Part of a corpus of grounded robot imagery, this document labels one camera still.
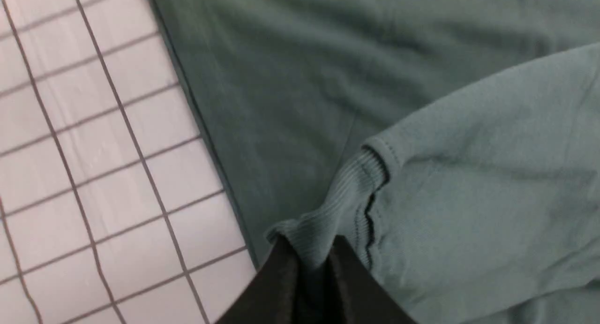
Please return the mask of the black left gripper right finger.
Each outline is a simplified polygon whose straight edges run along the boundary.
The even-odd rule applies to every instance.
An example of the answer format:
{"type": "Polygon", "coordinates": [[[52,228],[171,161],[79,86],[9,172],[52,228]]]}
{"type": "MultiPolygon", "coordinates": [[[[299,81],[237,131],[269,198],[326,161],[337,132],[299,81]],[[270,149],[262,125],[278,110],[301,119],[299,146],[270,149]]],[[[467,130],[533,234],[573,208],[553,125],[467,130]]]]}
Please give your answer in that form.
{"type": "Polygon", "coordinates": [[[328,322],[414,323],[369,274],[343,236],[336,236],[328,255],[328,322]]]}

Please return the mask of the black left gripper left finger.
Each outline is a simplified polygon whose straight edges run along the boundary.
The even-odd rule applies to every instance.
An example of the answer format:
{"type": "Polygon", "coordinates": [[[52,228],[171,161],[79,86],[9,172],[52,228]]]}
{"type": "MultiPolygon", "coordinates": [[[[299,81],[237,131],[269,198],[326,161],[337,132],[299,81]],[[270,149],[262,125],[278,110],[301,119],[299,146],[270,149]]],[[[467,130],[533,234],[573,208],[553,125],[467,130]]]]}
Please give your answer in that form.
{"type": "Polygon", "coordinates": [[[293,324],[299,260],[292,246],[277,236],[266,261],[218,324],[293,324]]]}

